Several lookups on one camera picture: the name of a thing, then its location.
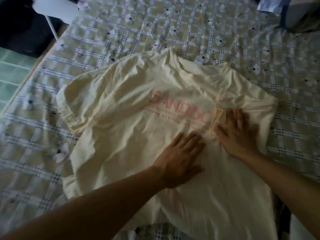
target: left hand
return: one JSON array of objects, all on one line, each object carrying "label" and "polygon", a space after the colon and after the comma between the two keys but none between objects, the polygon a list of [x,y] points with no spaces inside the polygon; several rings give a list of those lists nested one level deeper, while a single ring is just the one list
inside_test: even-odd
[{"label": "left hand", "polygon": [[151,166],[160,174],[164,188],[175,188],[203,171],[194,165],[206,144],[201,135],[193,131],[187,136],[179,133]]}]

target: white chair leg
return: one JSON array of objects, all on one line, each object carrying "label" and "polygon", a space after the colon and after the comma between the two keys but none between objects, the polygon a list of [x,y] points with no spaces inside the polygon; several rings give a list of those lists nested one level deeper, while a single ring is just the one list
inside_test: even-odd
[{"label": "white chair leg", "polygon": [[51,22],[50,18],[49,18],[48,16],[46,16],[46,15],[45,15],[45,18],[46,18],[47,21],[48,21],[48,24],[49,24],[49,26],[50,26],[50,29],[51,29],[54,37],[55,37],[56,40],[58,41],[58,39],[59,39],[59,38],[58,38],[58,35],[57,35],[56,31],[54,30],[54,26],[52,25],[52,22]]}]

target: hand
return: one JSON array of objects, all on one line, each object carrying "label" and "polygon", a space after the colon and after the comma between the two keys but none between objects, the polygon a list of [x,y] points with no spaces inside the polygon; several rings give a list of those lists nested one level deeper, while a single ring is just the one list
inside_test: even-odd
[{"label": "hand", "polygon": [[160,174],[163,188],[175,188],[202,172],[200,165],[193,164],[205,146],[198,133],[179,133],[151,166]]},{"label": "hand", "polygon": [[226,127],[223,128],[221,125],[215,127],[218,139],[226,152],[242,160],[259,153],[256,142],[258,131],[259,125],[250,126],[249,114],[244,113],[241,108],[235,111],[228,109]]}]

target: bed sheet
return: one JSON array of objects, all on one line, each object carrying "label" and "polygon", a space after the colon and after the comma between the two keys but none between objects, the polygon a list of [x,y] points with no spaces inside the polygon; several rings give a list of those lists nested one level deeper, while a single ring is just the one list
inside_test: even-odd
[{"label": "bed sheet", "polygon": [[[78,75],[121,57],[175,46],[207,64],[229,62],[279,100],[267,151],[320,181],[319,32],[294,34],[251,0],[84,0],[84,10],[16,94],[0,123],[0,234],[64,204],[61,177],[72,173],[77,142],[55,96]],[[187,239],[170,224],[141,239]]]}]

